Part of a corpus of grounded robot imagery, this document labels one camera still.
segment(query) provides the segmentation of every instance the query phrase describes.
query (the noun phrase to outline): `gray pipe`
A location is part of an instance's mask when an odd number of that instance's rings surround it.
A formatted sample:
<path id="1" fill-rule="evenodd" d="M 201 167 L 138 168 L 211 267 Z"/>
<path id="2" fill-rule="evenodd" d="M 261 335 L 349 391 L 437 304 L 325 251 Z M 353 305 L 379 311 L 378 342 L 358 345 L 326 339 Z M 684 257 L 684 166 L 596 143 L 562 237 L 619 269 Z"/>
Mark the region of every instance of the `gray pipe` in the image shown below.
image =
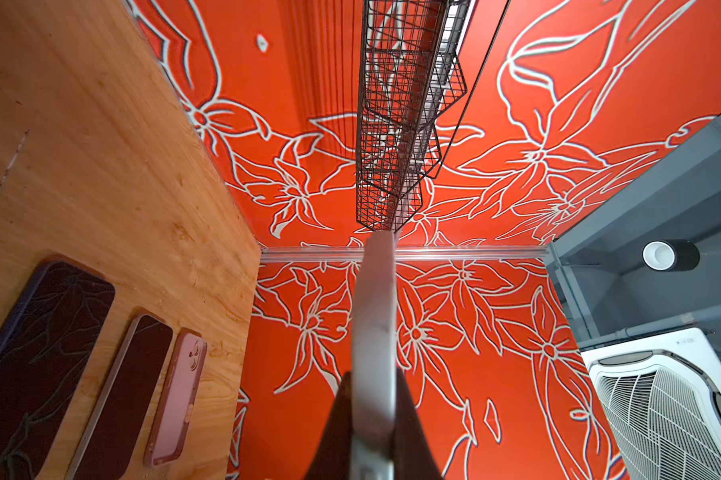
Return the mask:
<path id="1" fill-rule="evenodd" d="M 637 336 L 644 336 L 649 333 L 660 332 L 662 330 L 671 330 L 679 326 L 693 326 L 701 322 L 710 322 L 712 320 L 721 319 L 721 304 L 715 306 L 709 306 L 697 310 L 696 312 L 682 313 L 681 315 L 671 316 L 666 319 L 657 320 L 655 322 L 648 322 L 638 326 L 631 326 L 626 329 L 617 330 L 614 333 L 608 335 L 599 336 L 594 339 L 584 340 L 578 342 L 579 349 L 585 350 L 587 348 L 593 348 L 595 346 L 601 346 L 604 343 L 612 342 L 614 340 L 626 340 L 636 338 Z"/>

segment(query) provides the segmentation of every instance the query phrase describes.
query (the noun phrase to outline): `pink phone case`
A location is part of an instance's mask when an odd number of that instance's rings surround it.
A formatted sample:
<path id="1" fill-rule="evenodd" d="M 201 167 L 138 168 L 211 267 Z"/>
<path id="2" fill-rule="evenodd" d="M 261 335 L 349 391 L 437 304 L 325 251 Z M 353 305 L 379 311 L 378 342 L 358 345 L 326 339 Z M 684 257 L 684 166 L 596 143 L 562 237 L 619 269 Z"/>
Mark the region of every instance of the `pink phone case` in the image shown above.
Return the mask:
<path id="1" fill-rule="evenodd" d="M 182 455 L 206 349 L 206 341 L 197 332 L 189 329 L 179 332 L 144 452 L 144 462 L 148 466 L 171 462 Z"/>

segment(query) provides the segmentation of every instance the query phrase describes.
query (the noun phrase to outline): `black cylindrical light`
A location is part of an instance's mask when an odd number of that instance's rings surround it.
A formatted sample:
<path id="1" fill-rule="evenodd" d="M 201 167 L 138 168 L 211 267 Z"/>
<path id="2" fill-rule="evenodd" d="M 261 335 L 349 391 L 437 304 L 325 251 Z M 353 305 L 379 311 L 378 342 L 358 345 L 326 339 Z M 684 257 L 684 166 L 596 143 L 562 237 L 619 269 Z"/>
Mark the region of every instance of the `black cylindrical light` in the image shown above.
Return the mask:
<path id="1" fill-rule="evenodd" d="M 699 264 L 699 249 L 688 240 L 657 240 L 643 247 L 643 262 L 658 272 L 684 272 Z"/>

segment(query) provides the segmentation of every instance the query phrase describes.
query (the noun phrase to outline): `phone case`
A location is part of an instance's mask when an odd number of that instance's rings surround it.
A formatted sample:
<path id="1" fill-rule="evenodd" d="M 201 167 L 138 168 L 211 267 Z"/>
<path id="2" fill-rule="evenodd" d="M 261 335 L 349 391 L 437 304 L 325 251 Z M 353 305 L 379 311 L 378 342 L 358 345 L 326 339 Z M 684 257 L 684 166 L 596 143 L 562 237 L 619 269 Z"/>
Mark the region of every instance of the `phone case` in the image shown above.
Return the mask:
<path id="1" fill-rule="evenodd" d="M 197 332 L 189 329 L 179 332 L 144 452 L 147 465 L 157 466 L 182 455 L 207 348 L 206 341 Z"/>
<path id="2" fill-rule="evenodd" d="M 148 314 L 131 322 L 72 457 L 68 480 L 115 480 L 125 474 L 173 335 L 170 326 Z"/>
<path id="3" fill-rule="evenodd" d="M 0 469 L 34 478 L 115 299 L 115 287 L 54 260 L 41 264 L 0 330 Z"/>

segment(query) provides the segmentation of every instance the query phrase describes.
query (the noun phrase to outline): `dark brown phone case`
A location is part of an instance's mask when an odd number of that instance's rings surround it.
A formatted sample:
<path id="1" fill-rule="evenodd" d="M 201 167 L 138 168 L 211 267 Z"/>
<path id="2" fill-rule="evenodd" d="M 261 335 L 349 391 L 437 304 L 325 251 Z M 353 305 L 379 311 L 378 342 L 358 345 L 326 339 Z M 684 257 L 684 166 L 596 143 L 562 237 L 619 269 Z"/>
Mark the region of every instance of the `dark brown phone case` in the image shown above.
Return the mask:
<path id="1" fill-rule="evenodd" d="M 125 474 L 173 335 L 170 326 L 153 316 L 143 314 L 132 321 L 72 458 L 68 479 L 114 480 Z"/>
<path id="2" fill-rule="evenodd" d="M 105 322 L 115 287 L 63 261 L 41 264 L 0 331 L 0 470 L 34 478 Z"/>

